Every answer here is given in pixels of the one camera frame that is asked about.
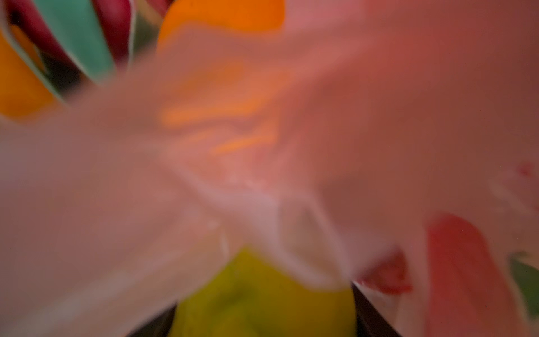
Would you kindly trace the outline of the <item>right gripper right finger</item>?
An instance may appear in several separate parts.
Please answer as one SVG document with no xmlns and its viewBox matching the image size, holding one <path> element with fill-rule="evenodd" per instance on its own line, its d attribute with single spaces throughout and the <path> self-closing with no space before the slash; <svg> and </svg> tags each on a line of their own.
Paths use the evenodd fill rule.
<svg viewBox="0 0 539 337">
<path fill-rule="evenodd" d="M 358 286 L 353 285 L 352 290 L 355 298 L 358 337 L 401 337 L 375 309 Z"/>
</svg>

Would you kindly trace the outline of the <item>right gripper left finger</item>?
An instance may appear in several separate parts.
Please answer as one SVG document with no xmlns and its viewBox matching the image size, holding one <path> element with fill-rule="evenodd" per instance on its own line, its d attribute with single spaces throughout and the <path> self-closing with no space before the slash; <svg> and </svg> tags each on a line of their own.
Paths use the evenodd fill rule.
<svg viewBox="0 0 539 337">
<path fill-rule="evenodd" d="M 132 331 L 128 337 L 167 337 L 174 321 L 175 309 L 176 306 L 169 308 Z"/>
</svg>

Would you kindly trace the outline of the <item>green fruit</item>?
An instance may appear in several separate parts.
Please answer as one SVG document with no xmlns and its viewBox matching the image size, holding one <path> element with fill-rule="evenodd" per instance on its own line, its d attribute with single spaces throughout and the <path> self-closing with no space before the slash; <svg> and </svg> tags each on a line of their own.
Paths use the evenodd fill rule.
<svg viewBox="0 0 539 337">
<path fill-rule="evenodd" d="M 317 292 L 243 251 L 175 309 L 170 336 L 356 336 L 351 288 Z"/>
</svg>

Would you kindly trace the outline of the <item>pink plastic bag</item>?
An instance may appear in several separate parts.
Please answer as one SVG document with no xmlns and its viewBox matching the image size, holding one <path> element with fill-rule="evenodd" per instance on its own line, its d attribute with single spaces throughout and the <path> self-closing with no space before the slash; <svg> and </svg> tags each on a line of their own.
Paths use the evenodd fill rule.
<svg viewBox="0 0 539 337">
<path fill-rule="evenodd" d="M 537 1 L 187 25 L 1 131 L 1 335 L 118 336 L 242 248 L 310 289 L 404 254 L 403 336 L 537 336 Z"/>
</svg>

